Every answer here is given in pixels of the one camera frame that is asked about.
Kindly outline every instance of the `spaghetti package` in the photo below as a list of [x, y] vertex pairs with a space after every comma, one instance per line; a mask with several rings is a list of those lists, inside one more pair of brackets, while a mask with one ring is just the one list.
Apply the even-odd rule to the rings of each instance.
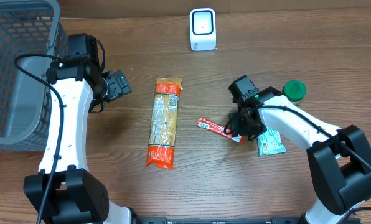
[[174, 139], [181, 78], [157, 78], [146, 166], [174, 169]]

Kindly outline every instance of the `snack wrapper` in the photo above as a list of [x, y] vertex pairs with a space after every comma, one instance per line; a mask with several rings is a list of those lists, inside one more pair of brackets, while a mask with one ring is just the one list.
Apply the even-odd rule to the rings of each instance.
[[157, 78], [146, 166], [174, 169], [174, 140], [181, 78]]
[[267, 131], [258, 136], [259, 156], [285, 153], [285, 146], [281, 143], [281, 135], [273, 128], [267, 127]]
[[221, 126], [219, 124], [214, 123], [213, 121], [209, 121], [208, 119], [205, 119], [203, 117], [200, 117], [197, 123], [197, 126], [200, 128], [208, 129], [209, 131], [219, 134], [221, 136], [224, 136], [226, 138], [229, 138], [233, 141], [236, 141], [238, 143], [242, 143], [244, 136], [236, 136], [232, 137], [231, 134], [225, 134], [224, 133], [224, 126]]

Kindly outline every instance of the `small white box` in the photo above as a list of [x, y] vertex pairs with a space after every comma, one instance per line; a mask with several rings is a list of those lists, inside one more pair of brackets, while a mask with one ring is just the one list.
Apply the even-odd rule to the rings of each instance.
[[195, 51], [216, 48], [216, 14], [213, 9], [194, 9], [190, 12], [191, 49]]

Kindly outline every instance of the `wood grain surface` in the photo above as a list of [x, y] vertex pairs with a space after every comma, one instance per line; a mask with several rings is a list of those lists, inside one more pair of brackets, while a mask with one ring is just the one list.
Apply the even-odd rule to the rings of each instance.
[[[371, 8], [218, 15], [210, 52], [190, 50], [187, 16], [62, 23], [68, 34], [100, 39], [106, 69], [122, 69], [133, 89], [89, 114], [86, 148], [110, 199], [141, 216], [299, 216], [316, 201], [306, 155], [287, 139], [287, 153], [258, 157], [255, 142], [239, 145], [195, 126], [201, 116], [227, 122], [236, 109], [228, 86], [242, 75], [260, 88], [302, 80], [302, 109], [362, 128], [371, 145]], [[144, 167], [157, 77], [184, 80], [174, 170]], [[0, 223], [35, 222], [22, 184], [41, 158], [0, 150]], [[371, 223], [371, 212], [359, 216]]]
[[112, 19], [185, 16], [196, 8], [216, 13], [371, 7], [371, 0], [58, 0], [61, 17]]

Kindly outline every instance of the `gray plastic basket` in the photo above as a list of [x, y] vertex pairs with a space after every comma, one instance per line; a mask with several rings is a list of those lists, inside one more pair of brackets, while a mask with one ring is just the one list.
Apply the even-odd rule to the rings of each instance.
[[[0, 148], [43, 151], [49, 132], [49, 89], [14, 67], [21, 54], [66, 55], [68, 37], [54, 0], [0, 0]], [[20, 66], [44, 78], [51, 59], [29, 57]]]

